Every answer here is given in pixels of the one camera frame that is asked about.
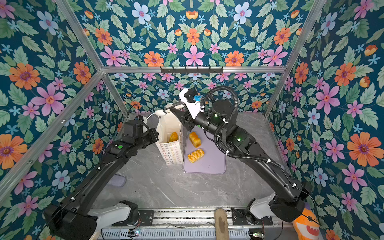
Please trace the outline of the lilac flat pad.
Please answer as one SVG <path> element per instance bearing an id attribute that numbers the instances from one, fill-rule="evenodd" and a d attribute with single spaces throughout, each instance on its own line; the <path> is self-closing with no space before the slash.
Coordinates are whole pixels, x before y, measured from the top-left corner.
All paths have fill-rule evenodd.
<path id="1" fill-rule="evenodd" d="M 126 183 L 126 178 L 121 175 L 114 175 L 108 182 L 108 185 L 113 187 L 123 187 Z"/>

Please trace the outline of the black wall hook rail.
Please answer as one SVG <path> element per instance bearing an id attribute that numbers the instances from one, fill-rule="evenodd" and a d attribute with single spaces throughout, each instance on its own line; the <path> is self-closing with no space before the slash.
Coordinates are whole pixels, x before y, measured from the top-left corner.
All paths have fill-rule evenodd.
<path id="1" fill-rule="evenodd" d="M 221 74 L 223 67 L 160 67 L 162 74 Z"/>

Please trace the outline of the orange shark plush toy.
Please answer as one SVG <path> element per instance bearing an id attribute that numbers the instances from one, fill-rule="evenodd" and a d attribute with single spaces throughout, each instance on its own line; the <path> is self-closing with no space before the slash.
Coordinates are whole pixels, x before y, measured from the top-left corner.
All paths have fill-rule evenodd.
<path id="1" fill-rule="evenodd" d="M 320 225 L 310 205 L 306 203 L 303 213 L 293 221 L 293 227 L 299 240 L 318 240 Z"/>

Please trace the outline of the white paper gift bag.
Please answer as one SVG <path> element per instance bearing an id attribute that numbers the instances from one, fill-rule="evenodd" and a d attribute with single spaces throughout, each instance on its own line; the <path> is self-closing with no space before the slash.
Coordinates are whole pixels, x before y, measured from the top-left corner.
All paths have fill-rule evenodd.
<path id="1" fill-rule="evenodd" d="M 179 119 L 172 113 L 156 111 L 145 119 L 147 123 L 151 116 L 157 116 L 159 122 L 156 131 L 159 140 L 156 142 L 160 154 L 167 165 L 183 164 L 183 126 Z"/>

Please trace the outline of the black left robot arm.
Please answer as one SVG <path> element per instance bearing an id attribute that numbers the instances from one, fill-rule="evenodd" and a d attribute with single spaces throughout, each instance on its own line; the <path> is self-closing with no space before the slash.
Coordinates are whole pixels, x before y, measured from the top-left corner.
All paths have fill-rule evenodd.
<path id="1" fill-rule="evenodd" d="M 154 128 L 144 128 L 147 124 L 142 120 L 126 122 L 122 138 L 106 148 L 100 163 L 75 191 L 58 205 L 50 204 L 44 210 L 47 227 L 54 235 L 65 240 L 86 240 L 94 234 L 98 218 L 89 215 L 89 211 L 97 196 L 131 157 L 159 140 Z"/>

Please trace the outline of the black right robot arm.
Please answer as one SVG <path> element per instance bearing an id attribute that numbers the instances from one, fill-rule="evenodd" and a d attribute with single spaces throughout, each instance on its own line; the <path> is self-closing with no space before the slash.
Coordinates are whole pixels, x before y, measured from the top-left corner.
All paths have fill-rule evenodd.
<path id="1" fill-rule="evenodd" d="M 249 203 L 245 210 L 249 222 L 276 216 L 291 223 L 306 216 L 310 184 L 294 179 L 250 133 L 236 124 L 240 100 L 234 89 L 219 86 L 203 97 L 195 89 L 183 89 L 179 98 L 164 112 L 173 113 L 189 131 L 198 126 L 212 134 L 215 146 L 223 154 L 248 165 L 274 190 L 271 195 Z"/>

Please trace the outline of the braided golden bread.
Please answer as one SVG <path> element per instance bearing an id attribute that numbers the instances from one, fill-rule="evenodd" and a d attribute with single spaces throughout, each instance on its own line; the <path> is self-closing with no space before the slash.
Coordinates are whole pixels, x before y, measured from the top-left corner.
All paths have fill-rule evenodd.
<path id="1" fill-rule="evenodd" d="M 188 160 L 190 163 L 195 163 L 198 160 L 200 160 L 202 157 L 204 157 L 204 155 L 205 155 L 205 152 L 202 149 L 197 149 L 188 155 Z"/>

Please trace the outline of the round yellow ridged bun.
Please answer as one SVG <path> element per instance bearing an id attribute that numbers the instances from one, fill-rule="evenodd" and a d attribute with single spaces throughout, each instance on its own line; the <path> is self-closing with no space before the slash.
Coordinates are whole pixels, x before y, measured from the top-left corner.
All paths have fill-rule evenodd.
<path id="1" fill-rule="evenodd" d="M 171 142 L 175 142 L 175 141 L 178 141 L 179 140 L 179 135 L 177 132 L 173 132 L 171 133 L 170 137 L 169 137 L 169 143 Z"/>

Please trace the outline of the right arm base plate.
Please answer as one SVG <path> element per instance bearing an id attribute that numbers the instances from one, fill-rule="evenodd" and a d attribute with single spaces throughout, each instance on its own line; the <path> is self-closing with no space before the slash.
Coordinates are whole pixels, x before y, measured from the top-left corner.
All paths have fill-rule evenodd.
<path id="1" fill-rule="evenodd" d="M 245 209 L 231 208 L 232 221 L 235 226 L 272 226 L 273 219 L 271 216 L 258 219 Z"/>

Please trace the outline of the rectangular loaf bread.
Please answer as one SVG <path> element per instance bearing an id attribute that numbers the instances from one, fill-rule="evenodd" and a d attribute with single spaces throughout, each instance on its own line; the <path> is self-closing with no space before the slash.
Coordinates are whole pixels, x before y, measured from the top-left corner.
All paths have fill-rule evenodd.
<path id="1" fill-rule="evenodd" d="M 200 147 L 202 144 L 200 137 L 195 132 L 189 134 L 189 139 L 195 148 Z"/>

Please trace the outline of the lilac rectangular tray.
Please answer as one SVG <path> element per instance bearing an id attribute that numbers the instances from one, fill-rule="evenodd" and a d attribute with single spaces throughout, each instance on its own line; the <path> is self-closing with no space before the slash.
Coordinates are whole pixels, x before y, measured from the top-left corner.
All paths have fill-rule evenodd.
<path id="1" fill-rule="evenodd" d="M 202 141 L 202 145 L 195 148 L 189 140 L 187 133 L 186 147 L 184 150 L 184 171 L 192 174 L 223 174 L 226 171 L 226 155 L 222 153 L 204 134 L 204 130 L 199 127 L 194 127 L 192 132 L 195 132 Z M 191 163 L 188 160 L 188 155 L 197 149 L 202 149 L 205 155 Z"/>

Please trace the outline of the white metal tongs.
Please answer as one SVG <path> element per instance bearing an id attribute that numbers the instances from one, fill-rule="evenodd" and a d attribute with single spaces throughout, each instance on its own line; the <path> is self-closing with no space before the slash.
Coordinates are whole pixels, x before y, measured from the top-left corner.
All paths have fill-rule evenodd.
<path id="1" fill-rule="evenodd" d="M 166 114 L 171 113 L 171 110 L 169 109 L 170 105 L 171 104 L 167 104 L 163 110 L 156 110 L 155 115 L 157 115 L 158 117 L 164 117 Z"/>

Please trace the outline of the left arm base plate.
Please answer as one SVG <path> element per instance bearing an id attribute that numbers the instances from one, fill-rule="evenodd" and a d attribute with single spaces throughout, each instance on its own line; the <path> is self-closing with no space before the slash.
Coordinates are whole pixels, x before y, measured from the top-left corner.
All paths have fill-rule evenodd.
<path id="1" fill-rule="evenodd" d="M 134 227 L 152 226 L 154 213 L 154 210 L 135 210 L 133 214 Z"/>

